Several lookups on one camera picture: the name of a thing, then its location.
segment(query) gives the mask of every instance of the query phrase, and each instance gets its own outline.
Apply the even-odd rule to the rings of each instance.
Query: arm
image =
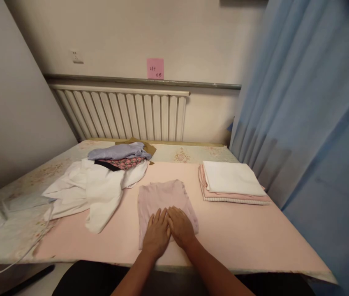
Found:
[[[168,216],[166,209],[157,211],[150,217],[146,235],[143,240],[143,250],[140,252],[135,263],[126,276],[112,293],[113,296],[136,296],[140,295],[143,286],[154,267],[155,262],[165,253],[170,238],[168,228]]]
[[[184,249],[210,295],[254,295],[200,244],[191,222],[182,210],[169,207],[168,214],[174,240]]]

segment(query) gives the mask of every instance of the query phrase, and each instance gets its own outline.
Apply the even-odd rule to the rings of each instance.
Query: pink sticky note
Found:
[[[163,59],[147,59],[147,78],[164,79]]]

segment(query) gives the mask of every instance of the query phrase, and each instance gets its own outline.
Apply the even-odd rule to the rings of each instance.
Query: white folded towel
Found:
[[[203,166],[210,192],[266,195],[247,164],[203,161]]]

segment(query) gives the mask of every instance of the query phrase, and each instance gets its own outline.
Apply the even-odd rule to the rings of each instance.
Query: radiator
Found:
[[[185,91],[49,85],[80,140],[182,141]]]

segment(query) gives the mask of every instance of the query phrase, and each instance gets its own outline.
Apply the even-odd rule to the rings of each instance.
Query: floral tablecloth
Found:
[[[8,220],[0,228],[0,264],[10,264],[21,258],[44,230],[43,214],[49,209],[49,205],[47,198],[41,196],[43,191],[59,178],[71,163],[86,158],[89,151],[110,147],[114,144],[114,141],[83,141],[0,189],[0,205],[4,202],[8,210]],[[238,162],[225,146],[152,145],[157,149],[151,159],[153,162],[202,163],[203,160]],[[50,227],[55,226],[57,222],[58,220],[51,221]],[[50,261],[58,262],[61,259],[52,258]],[[20,261],[20,263],[43,262],[33,257],[33,250]],[[258,271],[233,272],[255,273]],[[301,272],[314,278],[336,283],[332,273]]]

